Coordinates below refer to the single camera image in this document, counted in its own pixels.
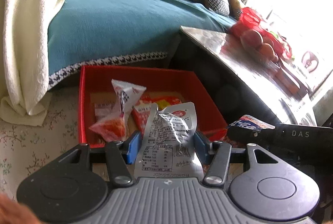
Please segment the person's left hand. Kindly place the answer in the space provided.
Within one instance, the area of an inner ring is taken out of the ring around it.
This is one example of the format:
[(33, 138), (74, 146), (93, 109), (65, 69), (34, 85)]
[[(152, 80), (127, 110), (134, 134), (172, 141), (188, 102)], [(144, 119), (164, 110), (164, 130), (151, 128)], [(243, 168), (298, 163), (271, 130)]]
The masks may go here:
[(1, 194), (0, 219), (3, 224), (38, 224), (40, 220), (25, 205), (19, 204), (6, 194)]

